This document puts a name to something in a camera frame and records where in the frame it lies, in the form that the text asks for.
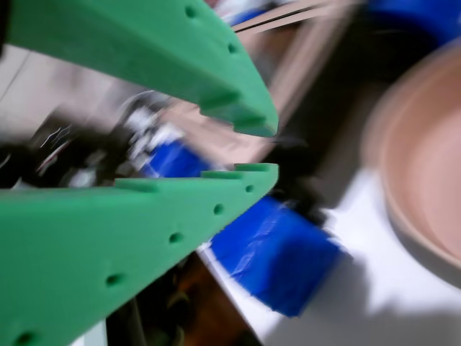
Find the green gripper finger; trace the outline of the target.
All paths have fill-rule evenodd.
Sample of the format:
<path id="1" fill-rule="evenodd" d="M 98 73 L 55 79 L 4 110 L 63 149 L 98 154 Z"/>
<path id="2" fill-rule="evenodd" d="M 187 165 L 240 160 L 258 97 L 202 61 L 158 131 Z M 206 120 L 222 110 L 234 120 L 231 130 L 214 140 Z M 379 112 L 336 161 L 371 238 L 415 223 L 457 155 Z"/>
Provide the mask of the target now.
<path id="1" fill-rule="evenodd" d="M 196 104 L 238 133 L 278 116 L 235 32 L 203 1 L 8 1 L 6 41 Z"/>
<path id="2" fill-rule="evenodd" d="M 1 343 L 69 345 L 263 198 L 275 164 L 1 192 Z"/>

